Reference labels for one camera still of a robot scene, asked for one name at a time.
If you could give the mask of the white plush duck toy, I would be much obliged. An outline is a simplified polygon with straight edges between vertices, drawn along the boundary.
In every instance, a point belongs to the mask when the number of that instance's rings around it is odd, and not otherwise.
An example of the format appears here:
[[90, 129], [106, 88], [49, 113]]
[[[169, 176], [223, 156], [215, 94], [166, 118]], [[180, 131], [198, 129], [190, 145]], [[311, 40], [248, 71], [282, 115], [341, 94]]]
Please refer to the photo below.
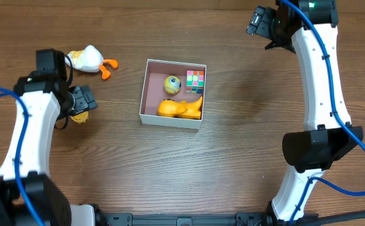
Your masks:
[[106, 65], [110, 65], [113, 69], [117, 69], [119, 65], [117, 60], [104, 59], [93, 45], [88, 45], [83, 50], [69, 52], [65, 55], [65, 63], [69, 67], [82, 72], [101, 72], [103, 80], [107, 80], [111, 76], [111, 72], [107, 70]]

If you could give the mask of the colourful puzzle cube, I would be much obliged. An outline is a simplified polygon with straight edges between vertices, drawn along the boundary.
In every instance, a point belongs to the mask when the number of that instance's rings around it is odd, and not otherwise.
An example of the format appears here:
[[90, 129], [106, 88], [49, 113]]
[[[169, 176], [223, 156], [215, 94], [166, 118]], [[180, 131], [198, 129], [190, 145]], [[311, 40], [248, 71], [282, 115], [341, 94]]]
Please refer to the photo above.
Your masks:
[[186, 92], [202, 94], [204, 91], [204, 71], [188, 70], [186, 72]]

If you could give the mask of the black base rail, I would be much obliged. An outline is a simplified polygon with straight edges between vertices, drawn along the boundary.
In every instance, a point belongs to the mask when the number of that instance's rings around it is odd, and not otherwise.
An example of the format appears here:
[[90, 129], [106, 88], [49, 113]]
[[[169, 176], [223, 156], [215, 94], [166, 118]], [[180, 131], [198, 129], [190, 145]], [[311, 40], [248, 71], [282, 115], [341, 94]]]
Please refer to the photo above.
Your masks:
[[134, 215], [132, 213], [103, 212], [92, 205], [97, 225], [108, 226], [261, 226], [288, 225], [288, 222], [274, 222], [272, 216], [263, 212], [238, 212], [236, 214], [155, 214]]

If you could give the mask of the white box pink interior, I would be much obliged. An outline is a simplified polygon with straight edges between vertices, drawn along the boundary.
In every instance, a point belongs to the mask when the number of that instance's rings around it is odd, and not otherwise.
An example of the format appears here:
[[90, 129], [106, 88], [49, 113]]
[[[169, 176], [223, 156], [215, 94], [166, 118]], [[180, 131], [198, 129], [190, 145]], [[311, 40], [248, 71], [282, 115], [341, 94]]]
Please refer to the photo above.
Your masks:
[[[202, 119], [163, 117], [157, 114], [158, 107], [164, 99], [170, 98], [178, 102], [182, 100], [194, 102], [200, 97], [205, 96], [205, 92], [200, 94], [187, 92], [186, 79], [188, 70], [206, 72], [207, 67], [203, 64], [148, 59], [139, 111], [143, 124], [186, 129], [199, 129], [201, 127]], [[182, 83], [182, 87], [177, 94], [169, 94], [164, 88], [165, 79], [171, 75], [177, 76]]]

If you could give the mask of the orange dinosaur toy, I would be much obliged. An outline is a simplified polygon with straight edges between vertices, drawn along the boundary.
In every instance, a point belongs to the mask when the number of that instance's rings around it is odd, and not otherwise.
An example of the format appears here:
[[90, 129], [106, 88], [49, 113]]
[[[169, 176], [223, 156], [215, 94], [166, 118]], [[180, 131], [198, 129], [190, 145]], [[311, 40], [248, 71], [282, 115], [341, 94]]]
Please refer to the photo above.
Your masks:
[[163, 117], [200, 120], [202, 103], [202, 97], [195, 102], [186, 102], [185, 100], [176, 102], [171, 99], [164, 99], [157, 109], [157, 114]]

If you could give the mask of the orange round fan toy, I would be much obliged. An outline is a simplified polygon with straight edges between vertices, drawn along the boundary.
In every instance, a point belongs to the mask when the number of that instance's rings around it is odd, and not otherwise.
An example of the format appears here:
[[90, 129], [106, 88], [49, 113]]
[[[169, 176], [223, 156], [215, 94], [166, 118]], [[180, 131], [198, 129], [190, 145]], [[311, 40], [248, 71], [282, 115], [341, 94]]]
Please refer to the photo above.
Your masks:
[[75, 115], [75, 116], [71, 116], [71, 119], [76, 122], [76, 123], [85, 123], [89, 118], [89, 113], [88, 112], [82, 112], [81, 114]]

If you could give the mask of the yellow ball with grey eye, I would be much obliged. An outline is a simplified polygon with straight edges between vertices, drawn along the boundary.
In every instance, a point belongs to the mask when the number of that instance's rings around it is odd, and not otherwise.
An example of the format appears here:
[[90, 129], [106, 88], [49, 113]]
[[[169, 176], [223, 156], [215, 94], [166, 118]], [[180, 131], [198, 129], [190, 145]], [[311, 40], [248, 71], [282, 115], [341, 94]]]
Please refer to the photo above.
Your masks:
[[175, 95], [181, 89], [181, 81], [175, 75], [168, 76], [164, 81], [164, 89], [167, 93]]

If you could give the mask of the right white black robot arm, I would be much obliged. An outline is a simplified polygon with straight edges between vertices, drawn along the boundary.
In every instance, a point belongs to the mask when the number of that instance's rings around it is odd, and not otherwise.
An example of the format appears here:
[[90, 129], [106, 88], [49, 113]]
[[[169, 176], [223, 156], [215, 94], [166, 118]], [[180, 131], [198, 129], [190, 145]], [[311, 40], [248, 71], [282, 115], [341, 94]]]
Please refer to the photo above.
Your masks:
[[337, 62], [338, 12], [335, 1], [277, 1], [278, 9], [258, 6], [246, 32], [270, 43], [266, 49], [295, 53], [304, 93], [304, 130], [283, 136], [288, 164], [263, 225], [311, 222], [304, 208], [315, 184], [332, 164], [360, 145], [362, 127], [347, 111]]

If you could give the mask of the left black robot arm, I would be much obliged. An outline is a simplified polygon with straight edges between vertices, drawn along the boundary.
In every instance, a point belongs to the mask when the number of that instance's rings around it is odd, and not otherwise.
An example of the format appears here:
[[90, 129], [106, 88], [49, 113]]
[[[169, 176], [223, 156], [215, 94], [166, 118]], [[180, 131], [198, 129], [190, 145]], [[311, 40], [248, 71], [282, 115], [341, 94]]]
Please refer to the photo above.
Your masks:
[[0, 225], [106, 225], [95, 205], [72, 205], [50, 178], [51, 140], [58, 120], [97, 108], [89, 86], [73, 86], [71, 58], [36, 52], [36, 70], [0, 97], [16, 100], [11, 144], [0, 167]]

